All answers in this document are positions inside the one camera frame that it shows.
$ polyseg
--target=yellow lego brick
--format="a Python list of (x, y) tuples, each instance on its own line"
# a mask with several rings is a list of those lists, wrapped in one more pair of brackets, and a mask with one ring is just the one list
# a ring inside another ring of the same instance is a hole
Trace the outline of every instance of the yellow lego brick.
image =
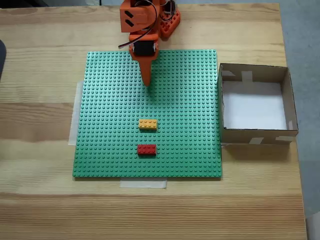
[(139, 119), (139, 128), (146, 130), (157, 130), (156, 119)]

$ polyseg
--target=box wall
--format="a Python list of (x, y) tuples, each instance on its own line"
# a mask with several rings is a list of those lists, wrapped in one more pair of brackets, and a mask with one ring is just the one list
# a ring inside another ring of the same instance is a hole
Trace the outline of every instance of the box wall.
[[(223, 81), (242, 81), (242, 71), (247, 71), (249, 73), (252, 71), (253, 82), (281, 83), (287, 130), (225, 128), (223, 119)], [(261, 138), (263, 138), (260, 144), (288, 145), (295, 139), (295, 136), (298, 134), (298, 125), (290, 72), (287, 67), (221, 63), (218, 84), (220, 134), (222, 143), (250, 144), (252, 139), (260, 138), (261, 140)], [(292, 127), (290, 128), (287, 119), (292, 119), (290, 120), (292, 121)]]

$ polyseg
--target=gray floor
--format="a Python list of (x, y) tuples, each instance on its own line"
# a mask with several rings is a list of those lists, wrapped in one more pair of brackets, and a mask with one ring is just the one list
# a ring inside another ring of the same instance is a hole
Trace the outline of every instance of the gray floor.
[[(50, 6), (99, 5), (99, 0), (45, 0)], [(119, 5), (122, 0), (102, 0)], [(299, 134), (298, 155), (306, 217), (320, 211), (320, 1), (176, 0), (178, 4), (280, 3)]]

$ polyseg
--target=black wire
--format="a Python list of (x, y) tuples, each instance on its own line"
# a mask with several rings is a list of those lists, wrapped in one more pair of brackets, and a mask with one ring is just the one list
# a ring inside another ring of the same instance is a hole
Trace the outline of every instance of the black wire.
[(134, 44), (135, 42), (137, 42), (137, 41), (139, 41), (140, 39), (142, 39), (145, 35), (147, 35), (148, 33), (151, 32), (152, 28), (153, 28), (153, 27), (156, 25), (156, 23), (157, 23), (157, 19), (158, 19), (158, 16), (157, 16), (157, 15), (158, 15), (158, 12), (157, 12), (156, 6), (155, 6), (151, 1), (149, 1), (149, 0), (141, 0), (141, 1), (145, 1), (145, 2), (147, 2), (147, 3), (150, 3), (150, 4), (153, 6), (154, 11), (155, 11), (155, 20), (154, 20), (152, 26), (150, 26), (150, 28), (149, 28), (148, 31), (146, 31), (144, 34), (138, 36), (138, 37), (137, 37), (136, 39), (134, 39), (134, 40), (131, 40), (131, 41), (128, 41), (128, 42), (126, 42), (126, 43), (124, 43), (124, 44), (119, 45), (119, 46), (118, 46), (119, 49), (122, 49), (122, 48), (124, 48), (125, 46), (128, 46), (128, 45)]
[(171, 9), (171, 16), (169, 18), (163, 18), (161, 15), (160, 15), (160, 18), (165, 21), (165, 22), (169, 22), (171, 21), (171, 19), (174, 17), (175, 13), (176, 13), (176, 3), (174, 0), (168, 0), (168, 3), (171, 3), (172, 4), (172, 9)]

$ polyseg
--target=black object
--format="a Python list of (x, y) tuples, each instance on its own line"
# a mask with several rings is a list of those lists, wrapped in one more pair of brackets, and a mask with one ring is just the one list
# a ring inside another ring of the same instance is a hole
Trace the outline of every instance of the black object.
[(39, 8), (49, 7), (43, 0), (0, 0), (0, 8)]
[(5, 60), (7, 55), (7, 49), (3, 41), (0, 40), (0, 79), (2, 70), (4, 69)]
[(134, 0), (133, 1), (133, 6), (132, 7), (138, 7), (138, 6), (150, 6), (151, 3), (153, 3), (153, 0), (148, 0), (149, 2), (147, 1), (141, 1), (141, 0)]
[(164, 13), (165, 14), (170, 14), (172, 12), (172, 2), (167, 1), (166, 4), (164, 5)]
[(125, 22), (126, 22), (126, 24), (128, 24), (130, 27), (133, 27), (133, 26), (134, 26), (134, 24), (132, 23), (132, 21), (130, 21), (130, 20), (128, 20), (128, 19), (126, 19)]
[(153, 56), (155, 54), (154, 41), (136, 41), (134, 54), (137, 56)]

